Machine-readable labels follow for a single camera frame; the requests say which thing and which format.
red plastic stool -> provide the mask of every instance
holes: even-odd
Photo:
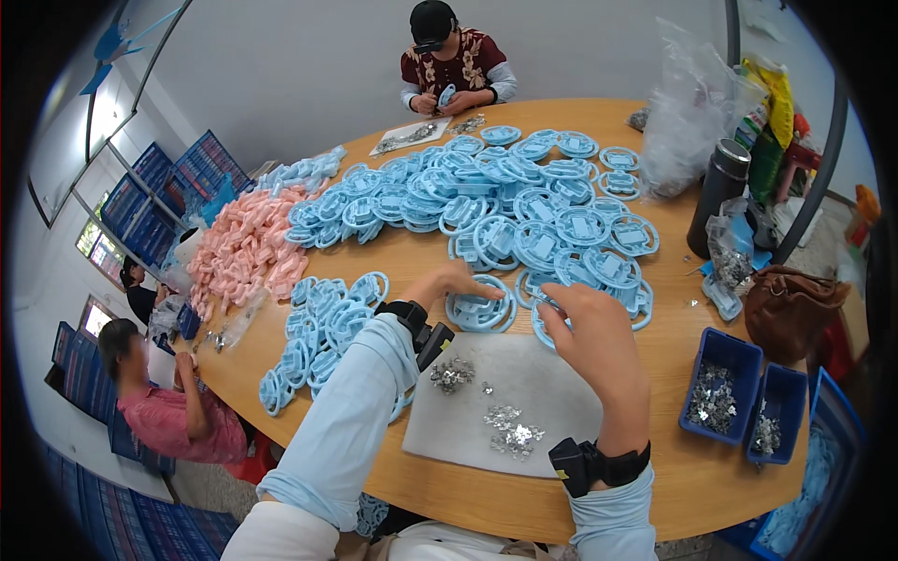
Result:
[[[235,478],[258,485],[265,474],[277,466],[277,461],[271,455],[270,438],[257,431],[252,441],[256,446],[254,451],[250,450],[251,456],[247,455],[240,463],[225,464],[224,468]]]

brown handbag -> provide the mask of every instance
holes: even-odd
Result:
[[[754,273],[745,299],[745,327],[770,360],[802,360],[839,314],[850,285],[770,265]]]

white mat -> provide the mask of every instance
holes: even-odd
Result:
[[[445,130],[449,127],[449,122],[451,120],[452,120],[452,117],[432,118],[432,119],[428,119],[426,121],[412,123],[411,125],[406,125],[405,127],[394,128],[393,130],[388,130],[387,132],[383,133],[383,136],[381,136],[381,140],[384,140],[384,138],[389,138],[391,136],[410,135],[411,133],[418,130],[421,127],[421,125],[424,125],[425,123],[431,123],[436,126],[436,132],[433,135],[430,135],[427,138],[418,140],[417,142],[404,142],[400,145],[397,145],[395,150],[399,150],[400,148],[406,148],[408,146],[422,145],[427,142],[434,142],[435,140],[440,139],[440,137],[443,135]],[[374,148],[371,149],[371,152],[368,155],[374,156],[377,154],[379,154],[379,152],[377,152],[377,146],[375,145]]]
[[[602,423],[602,404],[593,390],[553,350],[533,335],[458,333],[436,359],[456,355],[474,362],[477,377],[452,395],[444,395],[421,373],[402,449],[435,460],[535,478],[555,478],[549,450],[572,437],[595,440]],[[492,394],[481,384],[488,381]],[[487,408],[499,403],[521,409],[522,425],[545,430],[525,461],[489,448],[497,433],[483,423]]]

woman in floral shirt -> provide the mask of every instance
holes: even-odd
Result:
[[[424,0],[411,11],[410,23],[415,44],[401,60],[401,97],[407,109],[454,115],[515,96],[517,80],[505,54],[486,33],[459,27],[448,4]],[[455,95],[445,107],[437,107],[449,84],[454,84]]]

black shirt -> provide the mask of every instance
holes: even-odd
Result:
[[[156,304],[156,293],[143,286],[131,286],[126,294],[128,295],[128,304],[131,306],[131,311],[149,327],[150,314],[153,313],[153,308]]]

